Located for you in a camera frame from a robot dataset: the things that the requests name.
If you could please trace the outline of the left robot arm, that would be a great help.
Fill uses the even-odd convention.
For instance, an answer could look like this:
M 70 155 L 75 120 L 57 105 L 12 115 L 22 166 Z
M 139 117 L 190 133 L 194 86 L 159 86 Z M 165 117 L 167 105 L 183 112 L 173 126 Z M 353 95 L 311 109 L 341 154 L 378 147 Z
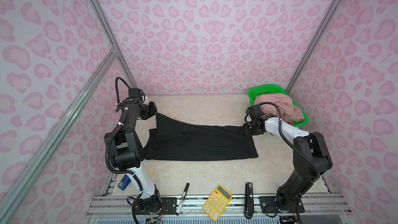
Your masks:
M 147 120 L 158 112 L 154 102 L 145 104 L 139 98 L 130 98 L 117 104 L 120 118 L 112 132 L 105 134 L 105 162 L 114 174 L 127 175 L 138 191 L 133 206 L 142 207 L 150 214 L 162 209 L 162 200 L 155 183 L 149 178 L 142 162 L 143 145 L 135 131 L 139 119 Z

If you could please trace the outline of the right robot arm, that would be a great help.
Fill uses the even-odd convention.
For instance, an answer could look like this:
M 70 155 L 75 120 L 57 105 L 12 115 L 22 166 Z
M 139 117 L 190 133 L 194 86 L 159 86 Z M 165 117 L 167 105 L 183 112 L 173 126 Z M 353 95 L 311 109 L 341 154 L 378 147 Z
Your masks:
M 243 129 L 249 136 L 274 134 L 293 150 L 293 172 L 278 188 L 274 203 L 283 213 L 296 207 L 321 175 L 333 167 L 328 147 L 319 132 L 303 131 L 277 117 L 265 119 L 263 116 L 243 124 Z

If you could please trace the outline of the pink garment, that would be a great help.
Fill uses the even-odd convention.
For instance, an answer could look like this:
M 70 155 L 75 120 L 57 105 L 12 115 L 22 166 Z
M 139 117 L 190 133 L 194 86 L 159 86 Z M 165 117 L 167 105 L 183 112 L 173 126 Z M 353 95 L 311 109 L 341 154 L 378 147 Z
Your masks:
M 279 116 L 276 107 L 274 107 L 273 105 L 264 104 L 265 102 L 275 104 L 282 114 L 282 120 L 291 125 L 305 120 L 305 117 L 300 108 L 294 105 L 291 97 L 286 94 L 263 94 L 257 96 L 254 101 L 254 105 L 260 105 L 263 103 L 263 105 L 261 105 L 261 110 L 263 113 Z

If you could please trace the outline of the black shirt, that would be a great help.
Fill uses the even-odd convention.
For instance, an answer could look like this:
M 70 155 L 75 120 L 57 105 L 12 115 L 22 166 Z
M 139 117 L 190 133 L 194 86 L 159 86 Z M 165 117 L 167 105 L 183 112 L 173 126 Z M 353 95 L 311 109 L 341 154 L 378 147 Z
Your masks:
M 243 127 L 193 125 L 156 115 L 156 128 L 149 130 L 144 147 L 146 160 L 227 161 L 257 158 L 251 136 Z

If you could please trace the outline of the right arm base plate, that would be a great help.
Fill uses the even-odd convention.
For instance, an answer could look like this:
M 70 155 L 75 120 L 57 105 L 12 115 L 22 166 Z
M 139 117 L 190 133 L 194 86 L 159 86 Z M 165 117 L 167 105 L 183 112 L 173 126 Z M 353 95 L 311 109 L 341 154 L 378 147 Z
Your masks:
M 305 213 L 305 208 L 304 204 L 300 200 L 298 203 L 298 206 L 295 207 L 295 204 L 292 208 L 289 210 L 280 210 L 277 205 L 276 205 L 276 196 L 260 196 L 259 197 L 260 201 L 260 207 L 262 210 L 263 214 L 270 214 L 273 215 L 275 213 L 277 214 L 293 214 L 293 213 Z

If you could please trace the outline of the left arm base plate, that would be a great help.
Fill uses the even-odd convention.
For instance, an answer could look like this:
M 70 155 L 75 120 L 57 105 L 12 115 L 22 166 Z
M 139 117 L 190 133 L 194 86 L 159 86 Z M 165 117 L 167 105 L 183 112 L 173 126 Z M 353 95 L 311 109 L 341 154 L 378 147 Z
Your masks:
M 158 208 L 145 205 L 140 200 L 133 209 L 137 215 L 175 215 L 177 210 L 177 198 L 175 197 L 161 197 L 162 204 Z

